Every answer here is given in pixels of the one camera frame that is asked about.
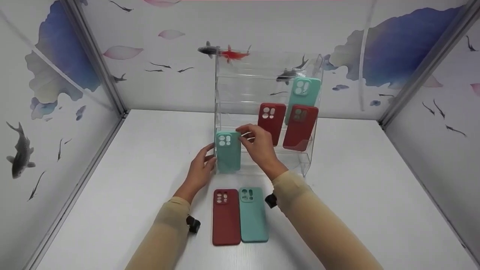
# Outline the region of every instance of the pink petal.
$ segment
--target pink petal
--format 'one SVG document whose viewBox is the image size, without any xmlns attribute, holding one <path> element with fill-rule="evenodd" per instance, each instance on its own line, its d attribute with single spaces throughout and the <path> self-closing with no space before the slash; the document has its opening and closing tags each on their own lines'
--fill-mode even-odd
<svg viewBox="0 0 480 270">
<path fill-rule="evenodd" d="M 424 87 L 443 87 L 441 83 L 437 81 L 437 79 L 432 75 L 428 77 L 428 79 L 423 83 Z"/>
<path fill-rule="evenodd" d="M 473 93 L 480 97 L 480 84 L 470 84 L 473 89 Z"/>
<path fill-rule="evenodd" d="M 158 34 L 159 37 L 163 37 L 163 38 L 166 38 L 166 39 L 174 39 L 174 38 L 178 38 L 178 37 L 181 37 L 181 36 L 184 36 L 185 33 L 182 33 L 180 31 L 177 31 L 177 30 L 172 30 L 172 29 L 169 29 L 169 30 L 163 30 L 162 32 L 160 32 L 160 34 Z"/>
<path fill-rule="evenodd" d="M 176 3 L 180 2 L 181 0 L 177 0 L 177 1 L 174 1 L 174 0 L 167 0 L 167 1 L 144 0 L 144 1 L 151 4 L 151 5 L 154 5 L 156 7 L 167 8 L 167 7 L 171 7 L 171 6 L 175 5 Z"/>
<path fill-rule="evenodd" d="M 104 52 L 103 55 L 111 59 L 125 60 L 137 56 L 143 50 L 144 49 L 142 48 L 137 49 L 126 46 L 113 46 Z"/>
</svg>

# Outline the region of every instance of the sleeve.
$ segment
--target sleeve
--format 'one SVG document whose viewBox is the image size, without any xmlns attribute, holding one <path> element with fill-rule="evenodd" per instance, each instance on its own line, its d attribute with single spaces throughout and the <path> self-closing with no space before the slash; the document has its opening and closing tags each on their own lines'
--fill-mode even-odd
<svg viewBox="0 0 480 270">
<path fill-rule="evenodd" d="M 381 270 L 355 234 L 293 172 L 272 181 L 280 210 L 327 270 Z"/>
<path fill-rule="evenodd" d="M 125 270 L 171 270 L 188 236 L 190 204 L 173 197 L 164 203 Z"/>
</svg>

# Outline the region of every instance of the wall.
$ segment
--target wall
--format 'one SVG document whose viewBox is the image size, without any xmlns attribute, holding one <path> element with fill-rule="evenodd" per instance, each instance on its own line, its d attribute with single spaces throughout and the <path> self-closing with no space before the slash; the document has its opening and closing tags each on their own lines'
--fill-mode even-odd
<svg viewBox="0 0 480 270">
<path fill-rule="evenodd" d="M 81 1 L 111 73 L 124 74 L 117 86 L 128 107 L 213 111 L 214 61 L 197 51 L 208 40 L 327 56 L 321 116 L 365 119 L 381 116 L 466 2 L 374 0 L 362 49 L 372 0 L 169 1 Z"/>
<path fill-rule="evenodd" d="M 109 109 L 109 99 L 59 1 L 3 1 L 0 8 L 38 52 L 32 52 L 0 18 L 0 269 L 19 270 L 118 117 Z M 15 128 L 21 123 L 34 149 L 29 161 L 35 167 L 15 178 L 12 168 L 17 171 L 17 162 L 12 165 L 5 157 L 16 156 L 20 135 L 6 122 Z"/>
<path fill-rule="evenodd" d="M 480 258 L 480 22 L 387 129 L 465 244 Z"/>
</svg>

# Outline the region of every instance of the person's right hand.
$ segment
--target person's right hand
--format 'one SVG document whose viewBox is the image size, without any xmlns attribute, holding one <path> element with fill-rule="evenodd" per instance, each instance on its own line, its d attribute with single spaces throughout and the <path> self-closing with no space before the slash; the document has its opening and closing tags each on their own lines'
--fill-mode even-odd
<svg viewBox="0 0 480 270">
<path fill-rule="evenodd" d="M 236 131 L 242 134 L 239 140 L 247 149 L 252 160 L 258 164 L 270 180 L 274 180 L 288 171 L 276 157 L 272 135 L 268 131 L 254 124 L 240 126 Z"/>
</svg>

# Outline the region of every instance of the red phone case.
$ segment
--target red phone case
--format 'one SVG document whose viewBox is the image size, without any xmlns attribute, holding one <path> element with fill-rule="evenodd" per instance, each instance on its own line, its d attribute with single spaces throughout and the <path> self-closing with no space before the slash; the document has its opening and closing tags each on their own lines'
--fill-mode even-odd
<svg viewBox="0 0 480 270">
<path fill-rule="evenodd" d="M 293 105 L 292 113 L 288 120 L 287 132 L 283 140 L 283 148 L 295 151 L 307 150 L 317 116 L 317 107 Z"/>
<path fill-rule="evenodd" d="M 278 145 L 287 107 L 281 103 L 262 103 L 258 112 L 258 126 L 270 132 L 273 146 Z"/>
<path fill-rule="evenodd" d="M 238 191 L 217 189 L 213 193 L 213 245 L 238 245 L 240 241 Z"/>
</svg>

